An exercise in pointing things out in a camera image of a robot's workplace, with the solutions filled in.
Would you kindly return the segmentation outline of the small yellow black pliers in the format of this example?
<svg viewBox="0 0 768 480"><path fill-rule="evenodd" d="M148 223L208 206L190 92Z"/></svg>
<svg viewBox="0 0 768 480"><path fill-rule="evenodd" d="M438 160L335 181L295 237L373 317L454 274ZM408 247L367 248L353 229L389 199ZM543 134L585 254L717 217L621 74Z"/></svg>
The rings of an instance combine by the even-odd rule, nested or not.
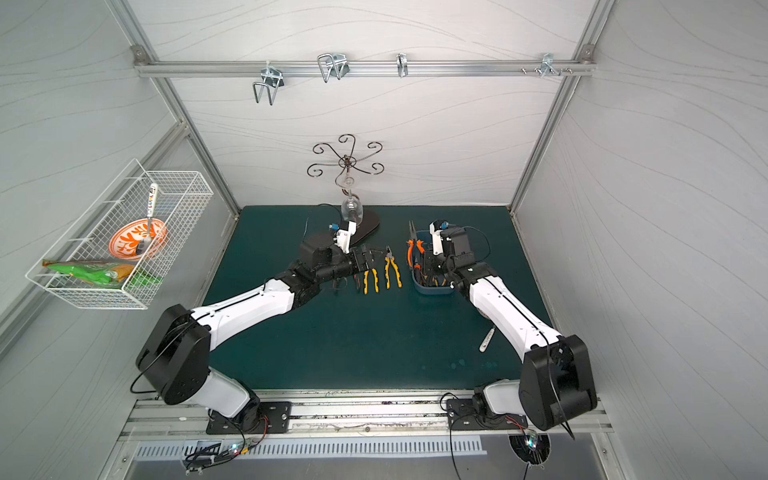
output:
<svg viewBox="0 0 768 480"><path fill-rule="evenodd" d="M366 271L363 274L363 293L368 295L369 293L379 292L379 277L378 271Z"/></svg>

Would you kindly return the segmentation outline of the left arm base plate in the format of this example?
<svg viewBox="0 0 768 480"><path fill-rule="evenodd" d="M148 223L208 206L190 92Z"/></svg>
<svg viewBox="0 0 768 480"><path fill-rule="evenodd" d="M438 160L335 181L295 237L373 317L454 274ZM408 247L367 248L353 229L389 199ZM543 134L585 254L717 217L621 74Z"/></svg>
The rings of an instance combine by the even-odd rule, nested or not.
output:
<svg viewBox="0 0 768 480"><path fill-rule="evenodd" d="M209 435L255 435L285 434L293 404L289 401L261 401L258 406L253 402L234 417L226 417L219 412L209 412L206 433Z"/></svg>

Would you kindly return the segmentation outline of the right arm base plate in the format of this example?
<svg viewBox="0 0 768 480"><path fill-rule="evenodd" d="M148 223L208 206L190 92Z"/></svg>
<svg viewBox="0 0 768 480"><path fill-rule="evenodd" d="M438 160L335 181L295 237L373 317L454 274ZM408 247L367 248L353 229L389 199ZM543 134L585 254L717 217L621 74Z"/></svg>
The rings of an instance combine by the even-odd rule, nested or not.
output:
<svg viewBox="0 0 768 480"><path fill-rule="evenodd" d="M529 428L527 418L517 414L483 413L471 399L448 396L441 400L450 431L507 431L522 432Z"/></svg>

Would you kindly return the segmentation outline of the large yellow black pliers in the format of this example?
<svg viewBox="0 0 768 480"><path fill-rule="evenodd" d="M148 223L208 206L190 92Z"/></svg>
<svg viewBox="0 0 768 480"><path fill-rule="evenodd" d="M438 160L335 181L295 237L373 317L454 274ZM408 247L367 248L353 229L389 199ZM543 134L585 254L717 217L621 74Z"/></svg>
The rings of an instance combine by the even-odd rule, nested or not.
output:
<svg viewBox="0 0 768 480"><path fill-rule="evenodd" d="M399 267L395 262L395 257L390 246L385 247L385 279L386 288L390 289L392 285L392 278L395 278L395 283L398 288L402 287L402 280L399 271Z"/></svg>

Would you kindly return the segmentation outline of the orange black pliers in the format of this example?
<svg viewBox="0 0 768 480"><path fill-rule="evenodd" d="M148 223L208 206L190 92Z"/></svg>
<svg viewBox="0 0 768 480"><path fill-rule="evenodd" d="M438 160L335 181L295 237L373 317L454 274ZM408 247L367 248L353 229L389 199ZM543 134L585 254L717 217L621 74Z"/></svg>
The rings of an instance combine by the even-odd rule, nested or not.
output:
<svg viewBox="0 0 768 480"><path fill-rule="evenodd" d="M425 248L424 242L418 239L417 231L412 221L409 222L409 235L407 261L412 270L420 270L422 268Z"/></svg>

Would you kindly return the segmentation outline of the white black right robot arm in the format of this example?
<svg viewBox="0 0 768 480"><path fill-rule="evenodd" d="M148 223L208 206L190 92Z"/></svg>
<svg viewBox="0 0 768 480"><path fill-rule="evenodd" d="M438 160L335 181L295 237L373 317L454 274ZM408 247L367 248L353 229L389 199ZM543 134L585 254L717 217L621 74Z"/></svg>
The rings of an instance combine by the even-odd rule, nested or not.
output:
<svg viewBox="0 0 768 480"><path fill-rule="evenodd" d="M476 258L465 228L435 221L429 231L433 269L493 323L522 361L518 381L499 380L478 390L478 410L521 415L543 431L594 410L598 396L584 341L564 336L526 307Z"/></svg>

